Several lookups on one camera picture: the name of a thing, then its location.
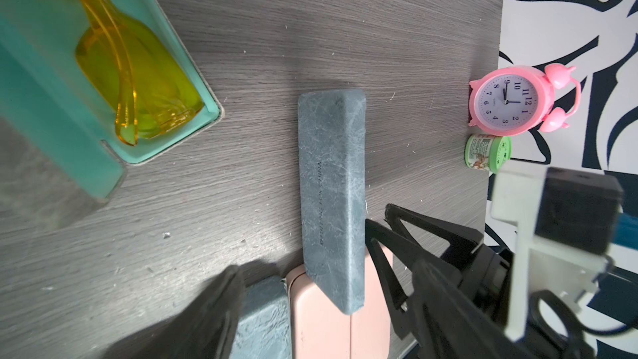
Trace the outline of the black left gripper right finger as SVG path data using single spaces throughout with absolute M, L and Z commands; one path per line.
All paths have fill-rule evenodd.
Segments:
M 414 264 L 410 309 L 419 358 L 531 358 L 511 342 L 443 274 L 420 259 Z

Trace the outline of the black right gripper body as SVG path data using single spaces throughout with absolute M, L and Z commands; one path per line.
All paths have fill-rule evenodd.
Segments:
M 448 247 L 440 257 L 461 274 L 459 290 L 491 319 L 508 317 L 513 253 L 481 244 L 473 253 Z

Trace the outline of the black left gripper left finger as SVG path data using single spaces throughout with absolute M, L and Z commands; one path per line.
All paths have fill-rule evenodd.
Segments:
M 228 358 L 245 297 L 241 268 L 230 265 L 164 324 L 114 344 L 108 358 Z

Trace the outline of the pink case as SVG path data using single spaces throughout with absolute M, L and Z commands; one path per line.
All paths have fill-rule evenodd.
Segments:
M 304 266 L 286 276 L 295 359 L 350 357 L 351 318 L 343 314 L 307 275 Z
M 390 351 L 390 314 L 368 251 L 365 260 L 365 302 L 351 315 L 350 358 L 386 359 Z

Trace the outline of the mint case with white sunglasses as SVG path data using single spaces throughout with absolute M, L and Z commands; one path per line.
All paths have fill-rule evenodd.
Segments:
M 246 290 L 230 357 L 292 357 L 290 302 L 279 277 L 264 279 Z

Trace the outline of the grey case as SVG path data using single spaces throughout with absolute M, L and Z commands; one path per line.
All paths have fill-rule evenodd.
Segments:
M 346 315 L 365 302 L 365 93 L 300 96 L 297 138 L 307 274 Z

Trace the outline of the beige case with yellow glasses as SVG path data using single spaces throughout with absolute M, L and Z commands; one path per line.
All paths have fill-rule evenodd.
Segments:
M 1 203 L 61 229 L 106 205 L 129 165 L 143 164 L 224 111 L 157 0 L 112 0 L 164 44 L 204 108 L 183 126 L 128 146 L 114 109 L 86 78 L 75 49 L 89 28 L 79 0 L 1 0 Z

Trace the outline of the yellow glasses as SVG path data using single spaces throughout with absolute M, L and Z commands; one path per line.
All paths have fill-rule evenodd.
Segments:
M 192 121 L 204 102 L 155 33 L 112 0 L 79 1 L 89 28 L 76 62 L 114 109 L 120 141 L 136 146 Z

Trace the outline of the green lidded jar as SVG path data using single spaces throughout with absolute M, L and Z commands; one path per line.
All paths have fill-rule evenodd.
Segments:
M 511 159 L 512 151 L 509 136 L 473 134 L 465 144 L 465 164 L 470 169 L 496 174 Z

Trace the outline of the pink alarm clock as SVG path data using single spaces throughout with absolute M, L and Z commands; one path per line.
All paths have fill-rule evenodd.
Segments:
M 576 68 L 552 63 L 540 71 L 531 66 L 510 66 L 470 82 L 470 127 L 494 136 L 517 136 L 536 126 L 541 132 L 567 128 L 578 111 L 582 85 L 573 77 Z M 556 91 L 575 86 L 570 111 L 554 106 Z

